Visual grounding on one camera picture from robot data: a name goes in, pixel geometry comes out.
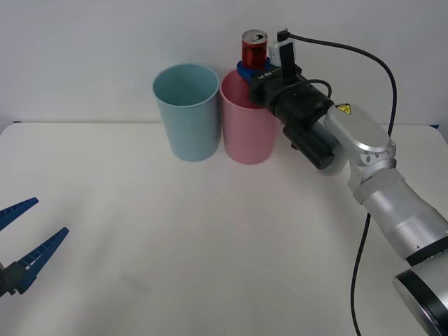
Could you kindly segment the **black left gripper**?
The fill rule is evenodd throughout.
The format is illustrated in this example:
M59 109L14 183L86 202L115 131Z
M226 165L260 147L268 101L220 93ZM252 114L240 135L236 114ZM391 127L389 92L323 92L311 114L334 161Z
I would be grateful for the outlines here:
M0 230L6 228L15 219L38 203L39 200L36 197L33 197L0 210ZM69 229L63 227L37 248L11 264L9 270L1 265L0 297L6 293L13 295L14 293L23 294L26 292L36 280L38 273L64 241L68 233Z

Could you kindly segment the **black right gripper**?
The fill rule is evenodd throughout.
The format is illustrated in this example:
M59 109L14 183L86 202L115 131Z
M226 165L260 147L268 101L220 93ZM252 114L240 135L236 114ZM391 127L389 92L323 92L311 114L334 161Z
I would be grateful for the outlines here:
M286 86L299 80L302 68L294 67L294 77L284 82L283 68L272 66L270 58L266 58L265 72L259 69L250 69L244 66L242 61L237 63L237 73L241 79L248 83L248 100L261 107L267 107L273 96Z

